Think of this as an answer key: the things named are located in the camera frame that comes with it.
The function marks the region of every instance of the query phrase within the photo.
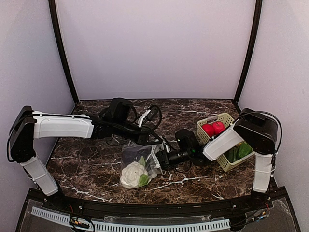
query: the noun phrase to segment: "white wall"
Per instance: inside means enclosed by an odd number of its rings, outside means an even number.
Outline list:
[[[283,124],[275,177],[309,231],[309,2],[265,0],[240,107],[266,110]]]
[[[58,0],[80,99],[234,98],[254,0]]]
[[[60,63],[47,0],[0,2],[0,231],[15,231],[32,185],[19,164],[6,159],[9,129],[24,105],[43,112],[69,113],[73,101]],[[44,162],[54,139],[35,149]]]

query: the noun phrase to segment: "white vent grille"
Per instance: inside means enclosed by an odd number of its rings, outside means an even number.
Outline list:
[[[36,215],[40,218],[52,221],[54,223],[70,226],[69,214],[55,213],[46,209],[37,207],[32,208],[31,214]],[[79,219],[80,222],[89,224],[83,219]],[[197,224],[187,225],[172,225],[172,226],[140,226],[140,225],[123,225],[123,224],[112,224],[101,221],[92,221],[95,225],[96,232],[210,232],[220,231],[229,229],[229,220],[219,220],[211,222],[203,222]]]

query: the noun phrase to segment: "white cauliflower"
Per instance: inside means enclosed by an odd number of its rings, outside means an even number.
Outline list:
[[[148,176],[145,167],[138,162],[132,162],[121,171],[120,184],[125,188],[137,188],[142,175]]]

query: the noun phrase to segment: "cauliflower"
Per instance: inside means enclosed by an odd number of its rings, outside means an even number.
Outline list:
[[[120,184],[125,188],[137,188],[148,183],[148,172],[138,162],[132,162],[121,171]]]

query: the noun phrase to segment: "table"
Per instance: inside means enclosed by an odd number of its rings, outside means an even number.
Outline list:
[[[237,117],[231,100],[143,99],[132,100],[138,113],[158,105],[163,114],[156,130],[172,141],[176,131],[196,132],[197,121],[220,113]],[[98,114],[109,100],[80,101],[73,114]],[[254,158],[225,173],[214,161],[207,167],[192,166],[185,173],[165,172],[149,185],[124,189],[119,185],[121,147],[104,140],[60,138],[47,169],[59,182],[66,196],[112,203],[175,204],[230,199],[249,195],[254,178]]]

